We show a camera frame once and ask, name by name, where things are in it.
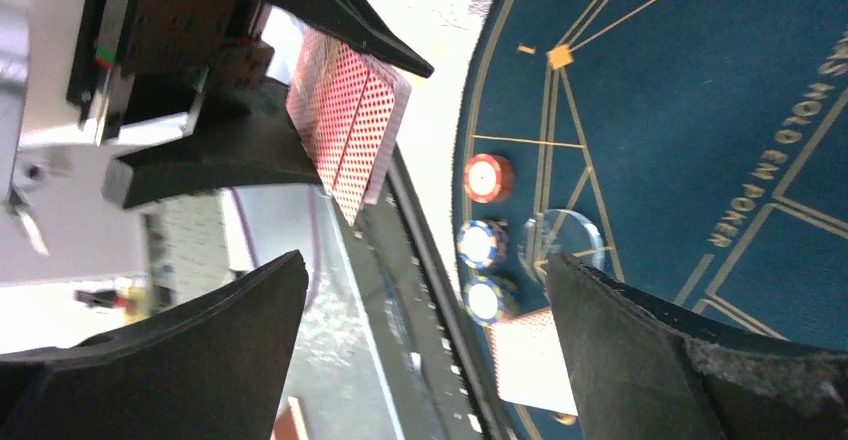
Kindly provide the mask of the blue yellow chip stack bottom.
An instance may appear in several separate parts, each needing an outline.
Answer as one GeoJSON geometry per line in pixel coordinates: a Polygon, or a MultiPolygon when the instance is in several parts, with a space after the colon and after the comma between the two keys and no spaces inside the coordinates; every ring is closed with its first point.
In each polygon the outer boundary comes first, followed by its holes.
{"type": "Polygon", "coordinates": [[[517,285],[499,276],[473,276],[463,287],[462,299],[473,322],[490,327],[520,313],[517,285]]]}

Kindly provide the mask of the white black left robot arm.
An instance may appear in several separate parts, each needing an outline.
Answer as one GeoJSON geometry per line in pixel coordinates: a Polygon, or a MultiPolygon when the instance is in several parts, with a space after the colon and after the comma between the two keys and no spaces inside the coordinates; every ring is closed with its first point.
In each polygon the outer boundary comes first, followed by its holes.
{"type": "Polygon", "coordinates": [[[141,276],[139,207],[318,182],[267,75],[274,7],[433,72],[367,0],[1,0],[3,285],[141,276]]]}

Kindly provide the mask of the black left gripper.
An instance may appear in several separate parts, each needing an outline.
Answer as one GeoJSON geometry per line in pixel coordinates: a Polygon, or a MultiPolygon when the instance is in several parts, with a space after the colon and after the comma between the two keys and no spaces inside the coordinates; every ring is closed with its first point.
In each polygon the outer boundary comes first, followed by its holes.
{"type": "Polygon", "coordinates": [[[191,135],[113,157],[105,200],[129,210],[229,187],[321,183],[286,110],[289,87],[267,79],[253,89],[274,55],[260,2],[404,71],[434,72],[367,0],[84,0],[66,99],[95,138],[199,109],[208,91],[242,90],[205,99],[191,135]]]}

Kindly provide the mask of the pink card deck box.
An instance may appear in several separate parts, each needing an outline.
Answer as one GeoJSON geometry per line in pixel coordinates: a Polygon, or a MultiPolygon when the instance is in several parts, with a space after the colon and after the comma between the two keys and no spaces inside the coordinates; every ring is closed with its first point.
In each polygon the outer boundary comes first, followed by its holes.
{"type": "Polygon", "coordinates": [[[350,225],[379,198],[410,93],[394,67],[306,30],[286,109],[350,225]]]}

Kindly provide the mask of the red backed card bottom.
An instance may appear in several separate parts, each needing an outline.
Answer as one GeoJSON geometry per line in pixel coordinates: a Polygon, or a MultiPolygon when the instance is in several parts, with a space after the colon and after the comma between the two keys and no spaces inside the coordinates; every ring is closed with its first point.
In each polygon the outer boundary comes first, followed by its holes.
{"type": "Polygon", "coordinates": [[[490,328],[497,393],[509,403],[576,417],[576,402],[552,311],[540,309],[490,328]]]}

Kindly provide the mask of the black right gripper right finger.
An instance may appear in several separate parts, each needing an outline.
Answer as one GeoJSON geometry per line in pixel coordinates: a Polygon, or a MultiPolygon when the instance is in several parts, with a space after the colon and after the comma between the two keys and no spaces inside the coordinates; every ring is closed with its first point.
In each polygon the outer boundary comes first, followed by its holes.
{"type": "Polygon", "coordinates": [[[843,439],[847,355],[711,320],[570,254],[546,287],[588,439],[843,439]]]}

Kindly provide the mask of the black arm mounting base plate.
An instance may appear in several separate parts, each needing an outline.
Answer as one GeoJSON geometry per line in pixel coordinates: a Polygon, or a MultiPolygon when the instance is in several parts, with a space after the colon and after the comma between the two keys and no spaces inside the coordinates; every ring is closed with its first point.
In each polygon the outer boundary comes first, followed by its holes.
{"type": "Polygon", "coordinates": [[[339,224],[399,437],[513,438],[400,151],[377,203],[339,224]]]}

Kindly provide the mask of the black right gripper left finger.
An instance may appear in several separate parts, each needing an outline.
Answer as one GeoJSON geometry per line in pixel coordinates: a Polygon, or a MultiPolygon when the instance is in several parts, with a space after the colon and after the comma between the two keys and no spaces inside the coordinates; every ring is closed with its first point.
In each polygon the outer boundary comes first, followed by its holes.
{"type": "Polygon", "coordinates": [[[268,439],[308,288],[298,251],[150,318],[1,358],[5,439],[268,439]]]}

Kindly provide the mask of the red chip stack bottom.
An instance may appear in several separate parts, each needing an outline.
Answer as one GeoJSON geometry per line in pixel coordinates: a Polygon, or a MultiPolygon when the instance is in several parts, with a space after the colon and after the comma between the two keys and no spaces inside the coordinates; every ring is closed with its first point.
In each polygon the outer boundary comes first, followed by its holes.
{"type": "Polygon", "coordinates": [[[475,203],[488,204],[506,200],[514,188],[512,163],[502,155],[480,153],[465,164],[463,188],[475,203]]]}

